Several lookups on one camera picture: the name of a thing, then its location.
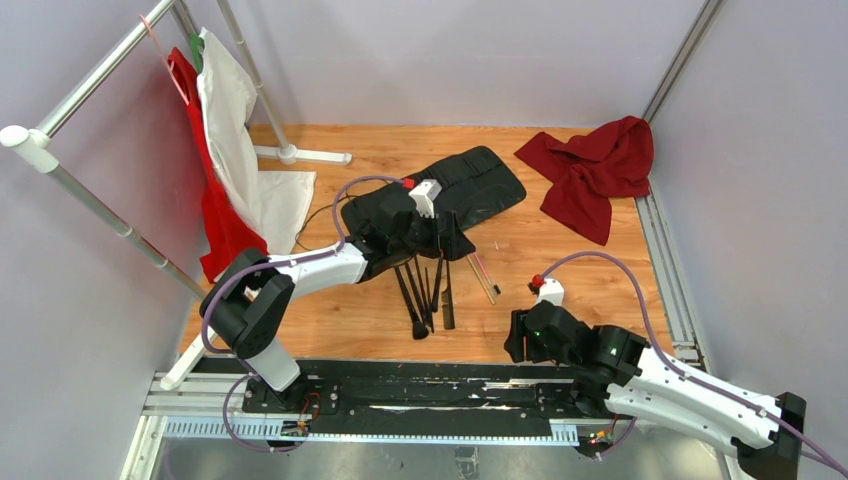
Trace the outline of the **pink handle makeup brush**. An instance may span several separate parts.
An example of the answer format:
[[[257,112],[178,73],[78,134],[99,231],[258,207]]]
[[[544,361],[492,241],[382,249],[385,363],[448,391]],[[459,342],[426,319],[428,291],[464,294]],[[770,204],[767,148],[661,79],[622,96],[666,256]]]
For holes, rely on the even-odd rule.
[[[488,273],[481,257],[479,256],[479,254],[474,253],[473,258],[474,258],[474,261],[476,262],[476,265],[477,265],[477,267],[480,271],[482,278],[488,284],[488,289],[492,293],[492,296],[493,297],[499,296],[501,294],[501,291],[500,291],[498,285],[492,280],[491,276],[489,275],[489,273]]]

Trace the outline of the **black comb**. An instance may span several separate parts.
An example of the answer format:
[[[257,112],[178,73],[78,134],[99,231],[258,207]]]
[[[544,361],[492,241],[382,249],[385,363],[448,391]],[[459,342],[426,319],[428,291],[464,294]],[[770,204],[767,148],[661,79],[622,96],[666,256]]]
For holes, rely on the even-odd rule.
[[[443,266],[445,282],[445,288],[441,294],[443,328],[447,331],[450,331],[456,328],[450,262],[445,260]]]

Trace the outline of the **black makeup brush roll case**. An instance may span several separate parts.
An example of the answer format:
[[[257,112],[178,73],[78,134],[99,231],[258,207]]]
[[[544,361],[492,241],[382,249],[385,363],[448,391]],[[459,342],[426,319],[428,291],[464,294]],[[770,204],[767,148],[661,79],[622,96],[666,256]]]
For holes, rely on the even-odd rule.
[[[434,200],[436,211],[454,211],[462,230],[468,230],[522,202],[526,189],[502,159],[486,146],[443,158],[409,176],[419,182],[437,181],[441,192]],[[341,208],[351,233],[381,219],[393,207],[415,212],[408,191],[398,184],[385,185],[357,197]]]

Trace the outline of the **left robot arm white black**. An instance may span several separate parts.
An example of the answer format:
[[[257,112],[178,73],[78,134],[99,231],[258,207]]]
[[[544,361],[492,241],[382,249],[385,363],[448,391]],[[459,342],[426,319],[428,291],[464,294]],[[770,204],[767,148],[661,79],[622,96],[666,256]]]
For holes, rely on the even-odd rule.
[[[269,387],[279,411],[296,412],[306,400],[300,367],[277,338],[292,301],[367,282],[415,256],[456,261],[475,252],[457,214],[437,211],[436,196],[416,187],[404,200],[386,200],[375,218],[323,249],[284,256],[247,249],[203,300],[204,320]]]

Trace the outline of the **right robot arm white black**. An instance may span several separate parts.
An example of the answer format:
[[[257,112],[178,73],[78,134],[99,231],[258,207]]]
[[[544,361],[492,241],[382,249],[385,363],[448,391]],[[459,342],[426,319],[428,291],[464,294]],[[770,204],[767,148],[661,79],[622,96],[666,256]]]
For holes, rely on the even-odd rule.
[[[754,479],[795,479],[806,414],[803,398],[734,387],[664,356],[615,325],[590,327],[543,300],[511,313],[504,348],[515,363],[551,362],[572,374],[555,405],[588,417],[624,415],[707,443]]]

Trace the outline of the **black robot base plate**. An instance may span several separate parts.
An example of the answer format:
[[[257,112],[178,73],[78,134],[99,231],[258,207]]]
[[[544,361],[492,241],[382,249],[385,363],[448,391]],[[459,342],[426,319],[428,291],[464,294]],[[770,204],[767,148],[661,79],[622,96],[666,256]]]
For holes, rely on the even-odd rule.
[[[233,421],[265,417],[280,438],[309,440],[482,440],[506,443],[554,437],[574,426],[576,443],[616,441],[633,429],[624,415],[599,418],[555,405],[546,391],[572,383],[565,367],[506,364],[302,360],[284,398],[259,379],[239,385]]]

